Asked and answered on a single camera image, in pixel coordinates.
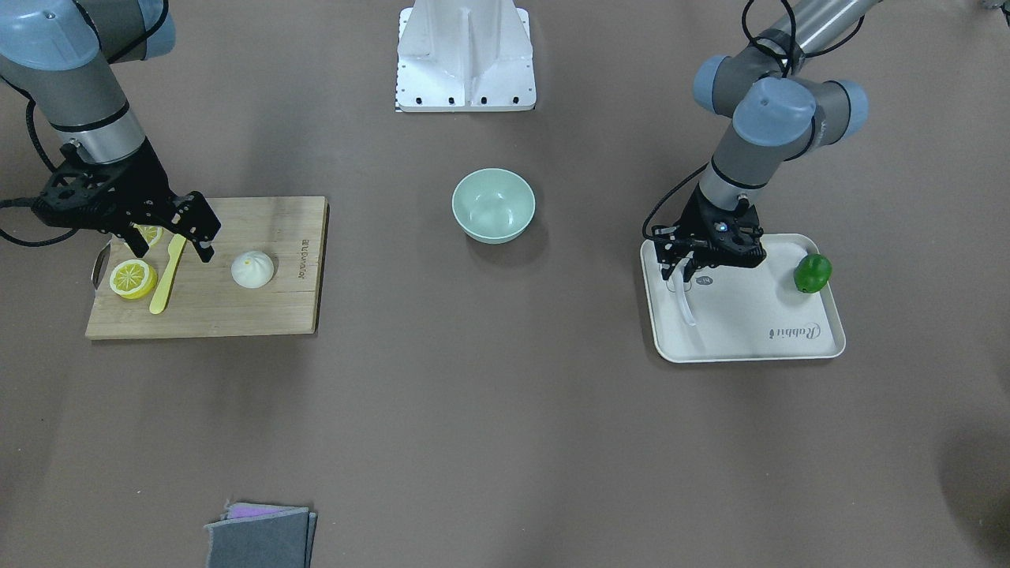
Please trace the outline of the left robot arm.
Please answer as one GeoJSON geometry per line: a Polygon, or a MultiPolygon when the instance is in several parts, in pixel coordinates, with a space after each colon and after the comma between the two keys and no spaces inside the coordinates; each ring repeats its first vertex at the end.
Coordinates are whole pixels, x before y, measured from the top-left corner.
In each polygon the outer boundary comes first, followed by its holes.
{"type": "Polygon", "coordinates": [[[872,1],[801,1],[754,35],[736,55],[717,55],[696,72],[696,104],[729,119],[670,226],[646,219],[660,276],[685,282],[702,268],[755,268],[767,252],[758,198],[779,166],[855,134],[869,114],[866,91],[851,80],[799,77],[811,58],[839,48],[858,32],[872,1]]]}

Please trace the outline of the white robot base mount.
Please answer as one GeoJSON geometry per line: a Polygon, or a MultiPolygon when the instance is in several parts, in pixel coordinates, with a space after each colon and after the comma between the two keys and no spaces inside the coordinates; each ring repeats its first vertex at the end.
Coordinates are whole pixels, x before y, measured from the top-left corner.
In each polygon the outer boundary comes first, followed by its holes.
{"type": "Polygon", "coordinates": [[[398,17],[395,108],[515,112],[537,105],[528,11],[512,1],[416,1],[398,17]]]}

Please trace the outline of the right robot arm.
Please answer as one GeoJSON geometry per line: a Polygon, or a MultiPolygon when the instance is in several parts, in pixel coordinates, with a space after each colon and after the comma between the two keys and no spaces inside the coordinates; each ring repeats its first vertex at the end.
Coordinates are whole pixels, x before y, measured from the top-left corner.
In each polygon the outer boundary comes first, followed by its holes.
{"type": "Polygon", "coordinates": [[[174,193],[115,62],[169,54],[176,32],[166,1],[4,1],[2,79],[28,97],[62,143],[39,195],[19,199],[40,222],[123,240],[136,256],[141,226],[191,242],[202,262],[221,227],[199,192],[174,193]]]}

